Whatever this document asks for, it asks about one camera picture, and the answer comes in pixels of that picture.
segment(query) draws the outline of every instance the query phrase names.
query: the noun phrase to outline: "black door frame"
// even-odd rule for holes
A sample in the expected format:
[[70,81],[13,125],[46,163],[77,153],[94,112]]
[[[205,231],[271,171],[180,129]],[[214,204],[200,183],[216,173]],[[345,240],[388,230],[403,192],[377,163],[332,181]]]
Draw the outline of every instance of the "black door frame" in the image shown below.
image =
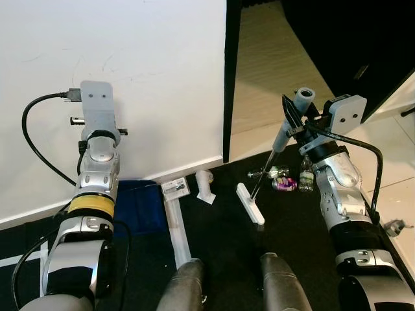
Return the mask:
[[223,162],[229,162],[242,0],[226,1]]

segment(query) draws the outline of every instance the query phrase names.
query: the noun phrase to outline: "white stand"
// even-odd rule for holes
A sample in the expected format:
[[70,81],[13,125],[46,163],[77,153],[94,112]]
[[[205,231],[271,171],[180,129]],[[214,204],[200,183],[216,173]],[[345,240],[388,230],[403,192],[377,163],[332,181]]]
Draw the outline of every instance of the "white stand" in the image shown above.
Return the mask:
[[199,187],[199,194],[197,195],[197,198],[205,201],[206,203],[212,204],[216,196],[210,192],[209,174],[210,173],[205,170],[198,170],[196,172],[196,181]]
[[264,216],[262,216],[258,206],[255,204],[255,201],[251,199],[251,195],[243,183],[238,183],[236,193],[252,222],[258,225],[263,225],[265,223]]

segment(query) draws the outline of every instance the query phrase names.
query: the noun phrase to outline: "yellow band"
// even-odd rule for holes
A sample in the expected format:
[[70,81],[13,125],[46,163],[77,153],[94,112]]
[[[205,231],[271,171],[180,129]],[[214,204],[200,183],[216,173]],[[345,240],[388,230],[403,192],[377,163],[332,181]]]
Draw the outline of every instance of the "yellow band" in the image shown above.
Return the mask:
[[77,209],[97,209],[114,217],[114,202],[104,196],[79,196],[72,200],[68,212]]

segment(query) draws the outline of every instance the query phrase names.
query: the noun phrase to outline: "black cable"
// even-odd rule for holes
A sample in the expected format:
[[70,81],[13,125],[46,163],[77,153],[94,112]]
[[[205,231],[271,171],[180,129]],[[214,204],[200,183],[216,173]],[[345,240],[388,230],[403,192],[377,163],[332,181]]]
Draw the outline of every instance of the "black cable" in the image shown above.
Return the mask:
[[55,215],[52,216],[52,219],[55,219],[56,216],[58,216],[59,214],[61,214],[64,210],[67,209],[67,207],[71,204],[72,201],[67,202],[59,211],[56,212]]
[[19,288],[18,288],[18,278],[20,274],[20,269],[25,263],[25,261],[28,259],[31,253],[35,251],[36,248],[41,246],[44,242],[46,242],[52,235],[56,234],[58,232],[58,228],[55,230],[47,233],[43,238],[41,238],[39,241],[37,241],[33,246],[23,254],[23,256],[19,259],[18,264],[16,264],[16,267],[14,267],[13,274],[12,274],[12,296],[14,299],[14,303],[16,304],[16,308],[20,310],[22,307],[20,296],[19,296]]
[[407,111],[401,112],[401,117],[406,117],[408,114],[414,113],[414,112],[415,112],[415,107],[413,107],[413,108],[411,108]]
[[127,236],[128,236],[127,254],[125,257],[125,264],[124,264],[123,287],[121,288],[121,302],[118,308],[118,310],[121,311],[124,307],[126,280],[127,280],[127,274],[128,274],[128,261],[130,260],[130,255],[131,255],[132,235],[131,235],[130,228],[127,226],[125,222],[115,220],[114,223],[122,225],[125,228],[125,231],[127,232]]
[[375,181],[375,189],[373,190],[373,197],[372,197],[372,204],[370,207],[370,212],[371,212],[371,216],[378,218],[378,216],[375,215],[375,212],[376,212],[377,197],[379,196],[379,191],[381,189],[381,178],[382,178],[382,170],[383,170],[382,152],[375,146],[372,146],[371,144],[365,143],[363,141],[358,141],[357,139],[352,139],[346,136],[342,136],[339,134],[335,134],[329,131],[322,130],[318,128],[317,126],[315,126],[310,121],[305,122],[305,127],[312,132],[316,132],[317,134],[368,149],[376,155],[376,159],[377,159],[376,181]]
[[25,136],[26,142],[29,144],[29,146],[32,148],[33,152],[49,167],[51,168],[55,173],[57,173],[60,177],[64,178],[68,183],[70,183],[71,185],[76,185],[77,183],[75,183],[71,178],[67,177],[64,173],[62,173],[60,170],[58,170],[55,166],[53,166],[48,160],[46,160],[45,157],[42,156],[42,154],[39,152],[39,150],[35,147],[35,145],[33,144],[32,140],[29,137],[29,134],[27,132],[27,115],[29,114],[30,109],[33,108],[34,105],[36,105],[37,103],[46,100],[46,99],[50,99],[50,98],[66,98],[67,96],[67,92],[61,92],[61,93],[55,93],[55,94],[49,94],[49,95],[44,95],[41,96],[35,100],[33,100],[32,102],[30,102],[29,105],[27,105],[27,107],[25,108],[25,110],[23,111],[23,114],[21,116],[21,129],[23,131],[23,135]]
[[77,173],[78,173],[78,176],[80,175],[80,165],[82,163],[82,158],[83,157],[84,157],[84,154],[80,154],[79,155],[79,158],[78,158],[78,164],[77,164]]

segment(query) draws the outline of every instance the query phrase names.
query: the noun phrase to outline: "white baseboard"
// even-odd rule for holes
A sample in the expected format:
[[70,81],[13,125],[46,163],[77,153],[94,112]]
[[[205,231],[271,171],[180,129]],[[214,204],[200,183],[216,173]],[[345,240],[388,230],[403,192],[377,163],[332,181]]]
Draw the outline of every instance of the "white baseboard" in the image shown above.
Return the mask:
[[35,220],[53,216],[69,201],[70,199],[68,198],[58,203],[46,205],[44,207],[40,207],[39,209],[34,209],[33,211],[20,213],[0,219],[0,230],[15,227],[17,225],[23,225],[25,222],[34,222]]
[[[143,179],[154,180],[157,183],[164,183],[166,181],[174,180],[186,175],[195,173],[197,170],[208,170],[213,167],[217,167],[223,164],[223,158],[221,155],[216,157],[210,157],[198,162],[190,163],[182,167],[177,167],[172,170],[166,170],[154,175],[146,176]],[[15,227],[17,225],[22,225],[26,222],[33,222],[42,218],[53,216],[57,211],[59,211],[70,198],[50,204],[39,209],[34,209],[33,211],[16,214],[7,218],[0,219],[0,230],[8,229]]]

